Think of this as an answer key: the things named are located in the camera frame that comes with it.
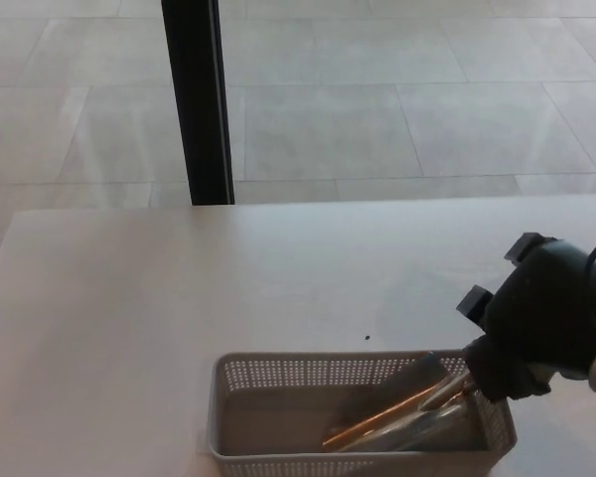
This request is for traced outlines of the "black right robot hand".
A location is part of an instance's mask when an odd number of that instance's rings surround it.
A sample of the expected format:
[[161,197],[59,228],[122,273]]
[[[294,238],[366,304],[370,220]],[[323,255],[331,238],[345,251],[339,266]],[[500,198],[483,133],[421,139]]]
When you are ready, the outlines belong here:
[[549,393],[554,374],[596,393],[596,246],[524,233],[496,292],[475,285],[457,310],[483,332],[464,349],[473,386],[491,402]]

